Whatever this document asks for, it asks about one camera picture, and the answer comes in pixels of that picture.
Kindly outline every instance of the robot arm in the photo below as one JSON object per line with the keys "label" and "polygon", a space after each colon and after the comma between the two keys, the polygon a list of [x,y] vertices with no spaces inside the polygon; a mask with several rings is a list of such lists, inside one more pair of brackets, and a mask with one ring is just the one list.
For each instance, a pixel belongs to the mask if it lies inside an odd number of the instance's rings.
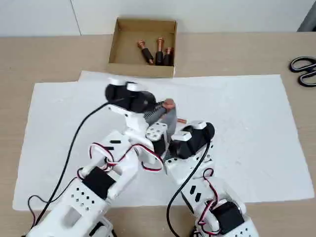
{"label": "robot arm", "polygon": [[[192,122],[175,133],[173,101],[156,103],[154,96],[142,91],[138,84],[113,81],[106,89],[106,97],[108,109],[125,116],[126,130],[113,131],[100,143],[91,144],[90,164],[80,170],[79,179],[27,237],[113,236],[113,226],[104,214],[137,175],[139,161],[149,171],[165,166],[167,175],[181,185],[201,159],[206,143],[212,143],[215,130],[210,123]],[[208,233],[236,237],[248,231],[247,236],[258,236],[235,193],[222,180],[206,177],[205,171],[213,168],[210,150],[181,191],[197,218],[197,233],[203,237]]]}
{"label": "robot arm", "polygon": [[194,214],[194,234],[202,237],[258,237],[256,228],[246,214],[246,206],[237,194],[220,178],[213,176],[212,124],[195,121],[172,136],[170,157],[165,166],[167,175],[180,186],[196,167],[206,144],[210,143],[205,159],[181,190],[182,198]]}

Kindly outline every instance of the red and white wire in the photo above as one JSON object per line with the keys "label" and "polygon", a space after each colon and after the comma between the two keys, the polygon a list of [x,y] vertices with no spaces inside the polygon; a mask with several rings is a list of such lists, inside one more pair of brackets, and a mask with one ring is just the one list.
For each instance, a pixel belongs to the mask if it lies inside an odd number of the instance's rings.
{"label": "red and white wire", "polygon": [[205,169],[204,172],[203,172],[203,179],[208,182],[208,184],[209,184],[211,190],[212,190],[213,193],[214,193],[215,199],[209,200],[209,202],[206,204],[206,206],[205,206],[205,208],[204,208],[204,210],[203,210],[203,212],[202,212],[202,214],[201,214],[201,216],[200,216],[200,218],[199,218],[197,224],[198,224],[199,226],[201,226],[202,231],[203,231],[204,233],[206,233],[207,235],[216,236],[216,235],[219,234],[220,229],[218,229],[218,230],[216,230],[216,231],[207,231],[207,230],[204,228],[204,225],[206,224],[206,222],[204,221],[206,213],[207,213],[209,210],[213,210],[214,207],[217,205],[217,203],[218,203],[218,201],[219,201],[218,193],[216,192],[215,188],[213,187],[213,185],[211,184],[211,182],[207,179],[207,177],[206,177],[206,175],[205,175],[205,173],[206,173],[207,171],[209,171],[209,170],[211,170],[211,173],[208,175],[208,177],[213,176],[213,174],[214,174],[214,169],[212,169],[212,168],[207,168],[207,169]]}
{"label": "red and white wire", "polygon": [[159,172],[162,170],[162,168],[163,168],[162,158],[160,156],[158,156],[157,154],[155,154],[152,150],[150,150],[149,148],[147,148],[146,146],[144,146],[143,144],[140,144],[140,143],[136,143],[136,144],[130,146],[127,149],[127,151],[124,153],[124,155],[118,161],[114,161],[114,157],[113,157],[112,153],[109,151],[109,149],[107,149],[105,146],[103,146],[99,143],[94,142],[89,147],[89,156],[90,156],[90,158],[92,158],[92,149],[93,148],[99,149],[101,154],[103,154],[105,156],[106,165],[105,165],[105,168],[103,170],[107,172],[107,171],[112,170],[115,165],[117,165],[119,162],[121,162],[126,157],[127,153],[130,152],[134,147],[141,147],[143,150],[145,150],[146,152],[153,155],[160,162],[160,165],[161,165],[160,168],[146,167],[144,165],[144,163],[141,162],[141,165],[142,165],[144,170],[151,171],[151,172]]}
{"label": "red and white wire", "polygon": [[[101,145],[100,143],[97,143],[97,142],[93,142],[93,143],[90,145],[90,147],[89,147],[89,156],[90,156],[90,159],[92,159],[92,149],[93,149],[93,148],[97,148],[98,151],[99,151],[102,155],[104,155],[106,161],[109,160],[108,155],[110,155],[111,161],[114,162],[114,157],[113,157],[112,153],[109,151],[109,149],[108,149],[107,147]],[[108,172],[108,171],[112,170],[112,167],[111,167],[108,163],[106,163],[106,164],[104,165],[104,167],[102,167],[102,170]]]}
{"label": "red and white wire", "polygon": [[159,171],[162,170],[162,168],[163,168],[163,160],[162,160],[162,158],[160,156],[158,156],[156,153],[154,153],[152,150],[150,150],[149,148],[147,148],[146,146],[144,146],[143,144],[140,144],[140,143],[136,143],[136,144],[133,144],[132,146],[130,146],[127,149],[127,151],[124,153],[124,155],[117,162],[111,162],[111,161],[109,161],[107,159],[107,164],[109,166],[114,166],[114,165],[118,164],[120,161],[122,161],[126,157],[127,153],[129,153],[134,147],[141,147],[143,150],[145,150],[146,152],[148,152],[151,155],[153,155],[161,164],[160,168],[151,168],[151,167],[146,167],[144,165],[144,163],[141,162],[141,165],[142,165],[144,170],[151,171],[151,172],[159,172]]}

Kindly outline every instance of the black plastic part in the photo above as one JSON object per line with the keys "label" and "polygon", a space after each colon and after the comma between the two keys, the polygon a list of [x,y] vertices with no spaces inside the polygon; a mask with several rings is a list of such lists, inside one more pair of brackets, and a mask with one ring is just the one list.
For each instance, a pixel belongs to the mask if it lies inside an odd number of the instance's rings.
{"label": "black plastic part", "polygon": [[233,202],[226,202],[223,205],[215,208],[212,213],[216,217],[220,226],[222,235],[240,226],[245,220],[238,210],[238,207]]}
{"label": "black plastic part", "polygon": [[120,140],[111,140],[110,143],[112,143],[112,144],[120,144],[121,141]]}
{"label": "black plastic part", "polygon": [[172,56],[171,54],[165,54],[163,58],[163,65],[164,66],[171,66],[172,63]]}
{"label": "black plastic part", "polygon": [[128,83],[107,86],[105,97],[109,103],[136,113],[152,111],[156,106],[155,96],[147,91],[127,90]]}
{"label": "black plastic part", "polygon": [[198,202],[201,198],[201,193],[197,193],[195,201]]}
{"label": "black plastic part", "polygon": [[106,199],[110,186],[115,183],[107,173],[103,172],[99,167],[95,167],[82,181],[97,196]]}
{"label": "black plastic part", "polygon": [[154,151],[158,156],[161,156],[166,151],[166,144],[164,141],[164,136],[161,136],[159,141],[152,142],[154,146]]}
{"label": "black plastic part", "polygon": [[158,51],[156,53],[156,65],[161,66],[163,65],[163,52]]}
{"label": "black plastic part", "polygon": [[181,159],[187,159],[195,155],[215,135],[215,128],[209,122],[206,123],[204,129],[198,130],[192,126],[187,126],[182,131],[190,132],[192,138],[186,142],[172,140],[169,145],[170,154]]}
{"label": "black plastic part", "polygon": [[190,189],[190,194],[192,195],[192,194],[194,194],[194,191],[196,190],[196,186],[195,185],[192,185],[191,186],[191,189]]}
{"label": "black plastic part", "polygon": [[149,49],[143,48],[142,49],[142,54],[143,54],[143,56],[144,56],[144,58],[145,58],[147,63],[149,63],[150,59],[154,60],[154,58],[153,58],[152,54],[150,53]]}

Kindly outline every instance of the black cylinder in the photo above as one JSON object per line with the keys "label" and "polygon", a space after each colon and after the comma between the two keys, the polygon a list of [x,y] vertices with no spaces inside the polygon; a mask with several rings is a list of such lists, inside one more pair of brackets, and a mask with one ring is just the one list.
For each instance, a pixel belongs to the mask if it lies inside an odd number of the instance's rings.
{"label": "black cylinder", "polygon": [[171,54],[165,54],[163,58],[164,66],[171,66]]}
{"label": "black cylinder", "polygon": [[163,52],[158,51],[156,53],[156,65],[161,66],[163,65]]}
{"label": "black cylinder", "polygon": [[151,59],[152,61],[154,61],[154,58],[152,56],[152,54],[150,53],[149,49],[147,48],[143,48],[142,49],[142,54],[146,60],[147,63],[149,63],[149,60]]}

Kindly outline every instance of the black cable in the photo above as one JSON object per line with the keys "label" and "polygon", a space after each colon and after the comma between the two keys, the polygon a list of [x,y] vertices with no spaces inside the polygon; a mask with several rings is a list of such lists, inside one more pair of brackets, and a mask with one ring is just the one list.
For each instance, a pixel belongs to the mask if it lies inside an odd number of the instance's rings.
{"label": "black cable", "polygon": [[112,229],[112,235],[113,235],[113,237],[118,237],[117,234],[115,233],[114,229]]}
{"label": "black cable", "polygon": [[66,172],[66,168],[67,168],[67,166],[68,166],[68,162],[69,162],[69,159],[70,159],[71,151],[72,151],[72,149],[73,149],[73,146],[74,146],[76,137],[77,137],[77,135],[78,135],[78,133],[79,133],[81,127],[83,126],[83,124],[87,121],[87,119],[88,119],[90,116],[92,116],[93,114],[95,114],[96,112],[98,112],[99,110],[101,110],[102,108],[104,108],[105,106],[107,106],[108,104],[109,104],[109,103],[107,102],[107,103],[104,103],[103,105],[99,106],[99,107],[96,108],[94,111],[92,111],[91,113],[89,113],[89,114],[81,121],[81,123],[80,123],[79,127],[77,128],[77,130],[76,130],[76,132],[75,132],[75,134],[74,134],[74,137],[73,137],[73,139],[72,139],[72,141],[71,141],[71,144],[70,144],[70,147],[69,147],[69,150],[68,150],[68,154],[67,154],[67,158],[66,158],[66,161],[65,161],[65,164],[64,164],[64,168],[63,168],[63,171],[62,171],[62,173],[61,173],[61,175],[60,175],[60,177],[59,177],[59,180],[58,180],[58,182],[57,182],[57,185],[56,185],[56,187],[55,187],[53,193],[51,194],[49,200],[47,201],[47,203],[46,203],[44,209],[41,211],[41,213],[39,214],[37,220],[35,221],[35,224],[32,225],[32,227],[36,226],[36,225],[40,222],[41,218],[43,217],[44,213],[47,211],[48,206],[51,204],[51,202],[52,202],[52,200],[53,200],[53,198],[54,198],[54,196],[55,196],[55,194],[56,194],[56,192],[57,192],[57,190],[58,190],[58,188],[59,188],[59,186],[60,186],[60,184],[61,184],[61,181],[62,181],[62,179],[63,179],[63,177],[64,177],[64,175],[65,175],[65,172]]}
{"label": "black cable", "polygon": [[[64,190],[60,193],[60,195],[58,195],[58,197],[55,198],[54,200],[52,200],[50,203],[53,203],[53,202],[57,201],[57,200],[61,197],[61,195],[64,194],[64,192],[66,191],[66,189],[71,185],[71,183],[72,183],[75,179],[77,179],[77,177],[73,178],[73,179],[68,183],[68,185],[64,188]],[[33,209],[31,208],[31,199],[32,199],[32,198],[38,198],[39,200],[41,200],[41,201],[44,202],[44,203],[48,203],[48,201],[45,201],[44,199],[42,199],[42,198],[41,198],[40,196],[38,196],[38,195],[32,195],[32,196],[29,197],[29,199],[28,199],[28,208],[29,208],[29,210],[30,210],[30,212],[31,212],[31,214],[32,214],[32,216],[33,216],[33,223],[32,223],[32,226],[34,226],[34,225],[35,225],[35,221],[36,221],[36,216],[35,216],[35,213],[34,213]]]}
{"label": "black cable", "polygon": [[207,155],[207,152],[209,150],[209,147],[211,145],[211,141],[208,141],[207,144],[206,144],[206,148],[205,148],[205,151],[201,157],[201,159],[198,161],[197,165],[195,166],[195,168],[192,170],[192,172],[189,174],[189,176],[187,177],[187,179],[183,182],[183,184],[180,186],[180,188],[175,192],[175,194],[172,196],[170,202],[168,203],[168,206],[167,206],[167,212],[166,212],[166,217],[167,217],[167,223],[168,223],[168,226],[169,226],[169,229],[171,230],[171,232],[176,236],[176,237],[180,237],[176,232],[175,230],[173,229],[172,227],[172,224],[170,222],[170,208],[171,208],[171,205],[173,203],[173,201],[175,200],[175,198],[178,196],[178,194],[181,192],[181,190],[184,188],[184,186],[188,183],[188,181],[192,178],[192,176],[195,174],[195,172],[197,171],[197,169],[199,168],[199,166],[202,164],[202,162],[204,161],[206,155]]}

